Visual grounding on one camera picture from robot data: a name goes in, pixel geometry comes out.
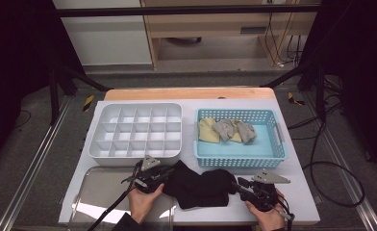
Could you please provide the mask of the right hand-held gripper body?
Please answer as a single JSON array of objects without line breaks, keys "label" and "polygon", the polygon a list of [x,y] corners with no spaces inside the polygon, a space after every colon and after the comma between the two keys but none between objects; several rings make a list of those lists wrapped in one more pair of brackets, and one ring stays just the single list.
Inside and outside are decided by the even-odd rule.
[{"label": "right hand-held gripper body", "polygon": [[240,194],[242,201],[251,202],[259,211],[268,212],[279,203],[276,184],[289,184],[290,180],[272,171],[260,169],[248,180],[252,183],[251,188],[244,188]]}]

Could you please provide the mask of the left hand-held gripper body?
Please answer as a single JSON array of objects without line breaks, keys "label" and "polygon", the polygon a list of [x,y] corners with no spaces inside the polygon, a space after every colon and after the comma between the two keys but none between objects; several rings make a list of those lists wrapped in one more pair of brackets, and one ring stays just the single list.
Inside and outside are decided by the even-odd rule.
[{"label": "left hand-held gripper body", "polygon": [[149,155],[146,155],[142,162],[138,165],[138,173],[135,177],[136,187],[143,193],[152,193],[156,188],[164,182],[157,180],[160,174],[159,170],[161,162]]}]

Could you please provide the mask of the blue perforated plastic basket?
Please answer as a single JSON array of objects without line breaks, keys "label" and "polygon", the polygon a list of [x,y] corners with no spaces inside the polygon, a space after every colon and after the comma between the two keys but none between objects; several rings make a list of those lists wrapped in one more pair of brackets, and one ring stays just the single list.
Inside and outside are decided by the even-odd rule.
[{"label": "blue perforated plastic basket", "polygon": [[235,119],[250,124],[256,138],[248,143],[221,140],[218,143],[194,140],[194,155],[201,167],[262,167],[276,168],[288,151],[277,116],[271,110],[199,109],[195,122],[203,118]]}]

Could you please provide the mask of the translucent grey box lid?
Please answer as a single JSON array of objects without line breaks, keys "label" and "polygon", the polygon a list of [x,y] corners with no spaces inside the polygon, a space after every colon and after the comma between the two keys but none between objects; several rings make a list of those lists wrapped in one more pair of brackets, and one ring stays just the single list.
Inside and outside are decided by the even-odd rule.
[{"label": "translucent grey box lid", "polygon": [[[131,176],[131,167],[92,167],[84,176],[72,204],[68,231],[88,231],[107,208],[128,189],[124,181]],[[144,220],[147,231],[173,231],[174,199],[162,194]]]}]

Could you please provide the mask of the white divided storage box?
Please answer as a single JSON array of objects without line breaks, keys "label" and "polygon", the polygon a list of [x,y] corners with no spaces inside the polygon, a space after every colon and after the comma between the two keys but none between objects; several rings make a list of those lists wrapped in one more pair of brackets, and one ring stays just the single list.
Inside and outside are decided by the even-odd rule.
[{"label": "white divided storage box", "polygon": [[88,155],[105,167],[131,167],[147,155],[173,165],[180,159],[182,127],[177,103],[100,101],[88,130]]}]

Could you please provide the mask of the grey sock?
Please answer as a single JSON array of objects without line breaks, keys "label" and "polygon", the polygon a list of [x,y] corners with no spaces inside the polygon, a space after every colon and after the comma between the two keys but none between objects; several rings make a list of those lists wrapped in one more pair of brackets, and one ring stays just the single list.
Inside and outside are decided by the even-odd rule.
[{"label": "grey sock", "polygon": [[239,135],[243,143],[249,143],[257,137],[254,127],[251,124],[240,121],[237,124],[237,128],[239,130]]},{"label": "grey sock", "polygon": [[235,126],[230,119],[221,119],[213,125],[213,129],[224,140],[229,140],[235,134]]}]

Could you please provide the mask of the person's left hand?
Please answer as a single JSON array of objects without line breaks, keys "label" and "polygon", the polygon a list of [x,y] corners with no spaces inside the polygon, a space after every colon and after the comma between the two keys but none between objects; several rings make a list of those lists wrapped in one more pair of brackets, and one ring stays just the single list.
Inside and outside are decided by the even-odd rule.
[{"label": "person's left hand", "polygon": [[138,224],[142,224],[149,214],[156,199],[163,193],[164,184],[160,184],[154,192],[144,193],[138,189],[132,189],[128,194],[131,218]]}]

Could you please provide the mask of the person's right hand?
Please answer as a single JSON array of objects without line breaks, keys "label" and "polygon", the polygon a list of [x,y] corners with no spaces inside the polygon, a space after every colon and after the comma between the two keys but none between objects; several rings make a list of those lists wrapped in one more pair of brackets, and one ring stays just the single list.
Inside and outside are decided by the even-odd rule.
[{"label": "person's right hand", "polygon": [[285,227],[285,219],[281,216],[284,208],[277,203],[273,209],[268,212],[259,211],[251,202],[245,202],[249,212],[257,219],[262,231],[278,231]]}]

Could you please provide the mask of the yellow black floor tape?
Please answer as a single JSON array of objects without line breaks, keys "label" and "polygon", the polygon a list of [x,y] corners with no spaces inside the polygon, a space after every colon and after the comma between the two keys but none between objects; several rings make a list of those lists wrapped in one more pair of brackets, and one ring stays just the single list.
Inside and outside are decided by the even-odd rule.
[{"label": "yellow black floor tape", "polygon": [[306,105],[303,100],[296,100],[291,92],[288,92],[288,102],[299,106]]},{"label": "yellow black floor tape", "polygon": [[84,106],[83,106],[83,112],[86,112],[88,111],[92,101],[93,101],[93,98],[94,98],[94,95],[89,95],[84,103]]}]

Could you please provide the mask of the black metal stand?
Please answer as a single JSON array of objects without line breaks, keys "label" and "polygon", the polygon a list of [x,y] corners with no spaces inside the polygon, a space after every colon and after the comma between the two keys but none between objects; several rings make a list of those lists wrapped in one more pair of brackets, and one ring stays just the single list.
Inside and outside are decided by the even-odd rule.
[{"label": "black metal stand", "polygon": [[262,88],[274,89],[280,84],[286,82],[293,76],[300,75],[301,78],[297,87],[301,91],[310,90],[315,86],[315,111],[322,122],[326,121],[324,106],[324,66],[321,62],[307,61],[298,67],[286,72],[277,79],[262,85]]},{"label": "black metal stand", "polygon": [[77,88],[72,79],[82,81],[83,83],[93,87],[96,90],[108,91],[109,87],[105,87],[92,79],[86,74],[76,71],[68,66],[53,62],[48,67],[49,70],[49,88],[50,88],[50,105],[51,105],[51,125],[54,125],[60,115],[60,103],[58,95],[58,87],[61,87],[65,95],[75,95]]}]

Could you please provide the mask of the white cabinet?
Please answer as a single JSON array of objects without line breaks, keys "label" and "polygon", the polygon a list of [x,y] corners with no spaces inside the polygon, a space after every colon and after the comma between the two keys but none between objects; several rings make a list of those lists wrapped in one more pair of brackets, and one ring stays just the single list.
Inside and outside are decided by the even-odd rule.
[{"label": "white cabinet", "polygon": [[[53,0],[58,10],[140,7],[139,0]],[[63,17],[83,66],[152,64],[141,16]]]}]

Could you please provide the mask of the wooden desk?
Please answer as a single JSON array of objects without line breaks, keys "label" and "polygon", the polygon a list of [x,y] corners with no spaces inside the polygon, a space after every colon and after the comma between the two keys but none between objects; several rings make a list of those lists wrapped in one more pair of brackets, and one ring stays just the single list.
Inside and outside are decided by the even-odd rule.
[{"label": "wooden desk", "polygon": [[[321,0],[139,0],[143,7],[296,5],[319,4]],[[271,65],[289,36],[310,33],[316,13],[225,13],[146,15],[144,19],[153,65],[158,64],[160,45],[167,38],[256,36]]]}]

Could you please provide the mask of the black horizontal bar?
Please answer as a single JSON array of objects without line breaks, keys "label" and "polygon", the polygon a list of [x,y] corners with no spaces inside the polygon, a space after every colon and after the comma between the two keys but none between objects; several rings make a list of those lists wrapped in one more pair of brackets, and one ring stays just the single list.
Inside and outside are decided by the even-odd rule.
[{"label": "black horizontal bar", "polygon": [[55,10],[59,17],[221,14],[221,13],[312,13],[318,12],[320,4],[296,5],[236,5],[236,6],[180,6],[145,8],[102,8]]}]

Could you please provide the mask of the black curtain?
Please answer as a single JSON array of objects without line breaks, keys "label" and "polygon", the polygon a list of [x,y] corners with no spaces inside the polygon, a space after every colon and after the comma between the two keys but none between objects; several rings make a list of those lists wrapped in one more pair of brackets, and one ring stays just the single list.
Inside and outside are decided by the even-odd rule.
[{"label": "black curtain", "polygon": [[340,77],[347,114],[377,161],[377,0],[321,0],[302,60]]},{"label": "black curtain", "polygon": [[83,72],[61,19],[45,15],[56,9],[53,0],[0,0],[0,149],[13,129],[24,96],[48,85],[48,69],[34,40],[24,29],[45,36],[60,61]]}]

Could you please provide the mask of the aluminium floor rail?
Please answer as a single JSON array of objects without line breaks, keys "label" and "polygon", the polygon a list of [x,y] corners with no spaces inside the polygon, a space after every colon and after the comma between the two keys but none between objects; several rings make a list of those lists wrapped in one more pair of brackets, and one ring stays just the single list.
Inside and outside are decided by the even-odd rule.
[{"label": "aluminium floor rail", "polygon": [[71,101],[72,98],[70,96],[65,96],[63,98],[56,121],[48,127],[48,130],[38,147],[35,157],[27,168],[27,171],[16,190],[13,199],[11,200],[8,208],[5,210],[3,216],[0,218],[0,231],[11,231],[13,228],[15,220],[25,200],[27,199],[31,188],[34,185],[44,160],[59,133]]},{"label": "aluminium floor rail", "polygon": [[[334,167],[339,173],[342,184],[349,195],[350,202],[345,202],[344,204],[342,204],[335,199],[327,198],[326,194],[322,190],[316,190],[329,202],[332,202],[343,208],[354,208],[358,212],[366,231],[377,231],[377,215],[373,210],[370,202],[366,198],[363,183],[352,172],[345,159],[342,157],[333,135],[331,134],[330,130],[326,128],[326,123],[322,122],[316,114],[314,98],[309,93],[303,93],[303,96],[308,108],[313,114],[314,124],[318,126],[318,131],[314,136],[314,147],[310,155],[310,161],[307,164],[307,169],[310,171],[312,182],[315,185],[314,166],[324,165]],[[319,140],[324,141],[328,155],[331,158],[330,161],[316,161],[314,159],[316,145]]]}]

